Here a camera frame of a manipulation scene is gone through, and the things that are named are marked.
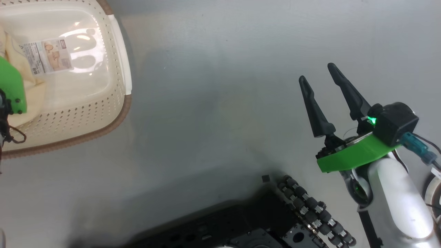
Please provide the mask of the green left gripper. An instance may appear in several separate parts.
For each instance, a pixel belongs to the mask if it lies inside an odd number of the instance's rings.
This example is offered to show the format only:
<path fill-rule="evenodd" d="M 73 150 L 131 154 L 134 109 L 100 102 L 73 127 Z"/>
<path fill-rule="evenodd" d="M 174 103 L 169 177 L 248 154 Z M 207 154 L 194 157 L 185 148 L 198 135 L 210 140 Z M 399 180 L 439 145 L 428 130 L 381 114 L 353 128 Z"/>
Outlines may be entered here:
<path fill-rule="evenodd" d="M 0 57 L 0 88 L 10 100 L 14 114 L 27 113 L 27 101 L 20 72 L 5 58 Z"/>

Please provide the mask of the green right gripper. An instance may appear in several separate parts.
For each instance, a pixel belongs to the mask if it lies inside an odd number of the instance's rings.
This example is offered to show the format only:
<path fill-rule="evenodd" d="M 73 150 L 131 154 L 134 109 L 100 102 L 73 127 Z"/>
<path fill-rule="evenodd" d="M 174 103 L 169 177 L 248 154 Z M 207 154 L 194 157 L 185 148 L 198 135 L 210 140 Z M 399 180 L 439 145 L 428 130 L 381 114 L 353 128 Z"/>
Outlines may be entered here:
<path fill-rule="evenodd" d="M 342 91 L 350 110 L 351 119 L 359 120 L 365 118 L 371 108 L 370 104 L 334 63 L 328 63 L 327 68 L 334 83 L 339 86 Z M 336 131 L 335 126 L 327 121 L 326 116 L 315 100 L 314 91 L 303 75 L 299 77 L 299 85 L 313 136 L 318 138 L 334 135 Z M 376 161 L 400 146 L 400 144 L 388 146 L 375 135 L 369 134 L 351 146 L 336 153 L 318 158 L 317 164 L 323 173 L 350 171 L 353 168 Z"/>

